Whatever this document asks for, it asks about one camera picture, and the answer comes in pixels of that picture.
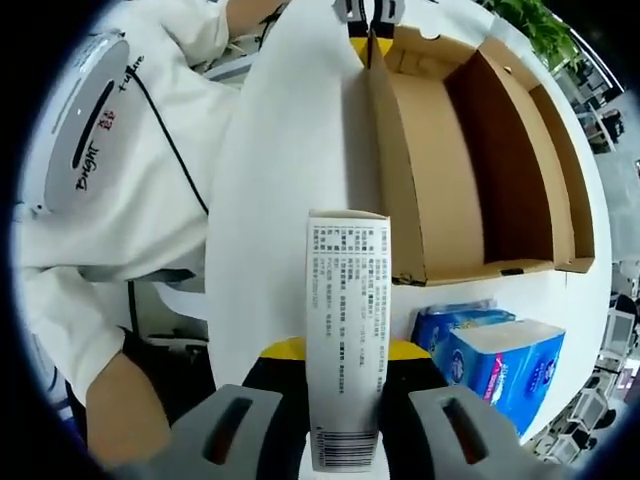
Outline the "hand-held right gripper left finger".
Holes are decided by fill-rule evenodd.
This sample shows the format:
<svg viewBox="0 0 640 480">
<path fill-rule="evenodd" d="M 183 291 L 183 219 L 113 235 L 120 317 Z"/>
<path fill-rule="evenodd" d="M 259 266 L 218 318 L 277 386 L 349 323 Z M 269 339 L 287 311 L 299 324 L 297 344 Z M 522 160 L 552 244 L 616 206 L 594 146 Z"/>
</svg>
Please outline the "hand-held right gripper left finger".
<svg viewBox="0 0 640 480">
<path fill-rule="evenodd" d="M 297 479 L 307 436 L 300 337 L 264 350 L 241 385 L 227 384 L 173 425 L 170 479 Z"/>
</svg>

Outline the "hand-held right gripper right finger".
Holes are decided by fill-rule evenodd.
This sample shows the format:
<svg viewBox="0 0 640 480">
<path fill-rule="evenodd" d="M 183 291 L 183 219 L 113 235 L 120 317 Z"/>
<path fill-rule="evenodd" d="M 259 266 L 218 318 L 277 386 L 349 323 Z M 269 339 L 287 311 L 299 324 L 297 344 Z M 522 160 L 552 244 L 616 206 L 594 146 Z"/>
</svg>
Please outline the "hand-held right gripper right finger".
<svg viewBox="0 0 640 480">
<path fill-rule="evenodd" d="M 449 386 L 430 355 L 391 343 L 378 423 L 392 479 L 549 479 L 510 420 L 464 386 Z"/>
</svg>

